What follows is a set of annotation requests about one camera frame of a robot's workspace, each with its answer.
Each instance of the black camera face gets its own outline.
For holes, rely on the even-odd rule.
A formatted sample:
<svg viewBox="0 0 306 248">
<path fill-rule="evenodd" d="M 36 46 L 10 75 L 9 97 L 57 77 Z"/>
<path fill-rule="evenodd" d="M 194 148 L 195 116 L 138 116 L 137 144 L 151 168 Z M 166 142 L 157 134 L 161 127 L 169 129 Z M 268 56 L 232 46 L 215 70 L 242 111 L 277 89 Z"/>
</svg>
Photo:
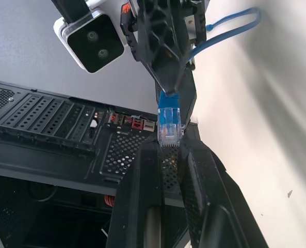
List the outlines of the black camera face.
<svg viewBox="0 0 306 248">
<path fill-rule="evenodd" d="M 124 51 L 114 25 L 106 14 L 70 34 L 67 42 L 90 73 L 97 72 Z"/>
</svg>

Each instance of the white wall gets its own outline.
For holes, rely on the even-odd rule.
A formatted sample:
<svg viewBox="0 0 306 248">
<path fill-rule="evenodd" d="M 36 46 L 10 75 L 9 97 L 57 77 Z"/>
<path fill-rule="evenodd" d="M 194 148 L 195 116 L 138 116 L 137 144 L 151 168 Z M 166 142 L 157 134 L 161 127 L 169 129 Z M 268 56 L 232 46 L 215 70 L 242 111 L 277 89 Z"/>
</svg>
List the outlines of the white wall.
<svg viewBox="0 0 306 248">
<path fill-rule="evenodd" d="M 269 19 L 196 57 L 194 115 L 202 140 L 239 184 L 269 246 L 304 248 L 306 1 L 277 2 L 211 1 L 207 24 L 253 5 Z"/>
</svg>

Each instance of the red connector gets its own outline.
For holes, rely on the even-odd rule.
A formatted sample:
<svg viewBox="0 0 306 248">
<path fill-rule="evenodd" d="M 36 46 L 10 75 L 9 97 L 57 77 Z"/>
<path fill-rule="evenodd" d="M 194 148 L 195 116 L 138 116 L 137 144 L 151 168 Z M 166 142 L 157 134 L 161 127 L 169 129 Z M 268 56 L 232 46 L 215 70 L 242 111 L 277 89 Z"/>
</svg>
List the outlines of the red connector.
<svg viewBox="0 0 306 248">
<path fill-rule="evenodd" d="M 138 118 L 133 118 L 132 128 L 142 129 L 143 128 L 143 120 Z"/>
</svg>

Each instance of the cable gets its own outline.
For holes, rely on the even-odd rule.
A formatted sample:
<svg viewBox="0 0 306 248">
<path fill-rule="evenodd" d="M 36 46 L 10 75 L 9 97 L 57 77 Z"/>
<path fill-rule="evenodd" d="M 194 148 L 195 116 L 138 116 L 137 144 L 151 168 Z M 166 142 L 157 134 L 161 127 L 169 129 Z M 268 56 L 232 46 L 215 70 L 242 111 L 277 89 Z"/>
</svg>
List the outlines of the cable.
<svg viewBox="0 0 306 248">
<path fill-rule="evenodd" d="M 104 196 L 105 204 L 107 204 L 110 207 L 113 207 L 115 204 L 115 197 L 111 195 L 105 195 Z"/>
<path fill-rule="evenodd" d="M 213 30 L 215 27 L 217 27 L 218 25 L 224 23 L 224 22 L 227 22 L 229 20 L 232 20 L 232 19 L 235 19 L 235 18 L 238 18 L 238 17 L 242 17 L 242 16 L 245 16 L 247 14 L 253 14 L 253 9 L 255 8 L 249 8 L 249 9 L 245 9 L 243 11 L 240 11 L 238 13 L 235 13 L 235 14 L 231 14 L 231 15 L 228 15 L 227 17 L 224 17 L 222 19 L 220 19 L 218 22 L 215 22 L 214 24 L 209 24 L 205 27 L 206 31 L 207 32 L 210 32 L 211 30 Z"/>
<path fill-rule="evenodd" d="M 254 13 L 256 14 L 256 19 L 253 22 L 248 23 L 244 26 L 235 28 L 233 30 L 227 31 L 223 34 L 217 35 L 217 36 L 205 41 L 204 43 L 198 45 L 193 50 L 190 50 L 189 51 L 189 58 L 187 59 L 187 62 L 189 62 L 194 56 L 196 56 L 198 53 L 202 52 L 204 49 L 206 49 L 208 47 L 211 47 L 212 45 L 217 44 L 217 43 L 219 43 L 223 40 L 226 40 L 228 38 L 231 38 L 233 36 L 241 34 L 245 31 L 248 31 L 248 30 L 252 29 L 253 27 L 256 27 L 262 19 L 261 10 L 259 8 L 256 8 L 256 7 L 249 8 L 249 9 L 246 9 L 246 10 L 241 11 L 239 13 L 235 13 L 235 14 L 229 15 L 227 17 L 224 17 L 214 24 L 207 25 L 206 30 L 212 30 L 213 28 L 215 28 L 219 24 L 224 23 L 228 20 L 234 19 L 236 17 L 244 16 L 244 15 L 247 15 L 247 14 L 254 14 Z"/>
</svg>

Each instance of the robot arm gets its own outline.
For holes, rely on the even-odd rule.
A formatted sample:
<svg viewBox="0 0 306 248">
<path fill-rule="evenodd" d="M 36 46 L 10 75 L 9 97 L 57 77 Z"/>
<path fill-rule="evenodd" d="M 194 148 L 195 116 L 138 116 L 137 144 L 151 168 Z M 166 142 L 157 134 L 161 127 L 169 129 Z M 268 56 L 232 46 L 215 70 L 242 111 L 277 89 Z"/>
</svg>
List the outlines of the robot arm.
<svg viewBox="0 0 306 248">
<path fill-rule="evenodd" d="M 164 247 L 167 230 L 161 153 L 156 136 L 141 145 L 116 194 L 107 248 Z M 238 187 L 201 141 L 182 139 L 178 182 L 193 248 L 266 248 Z"/>
</svg>

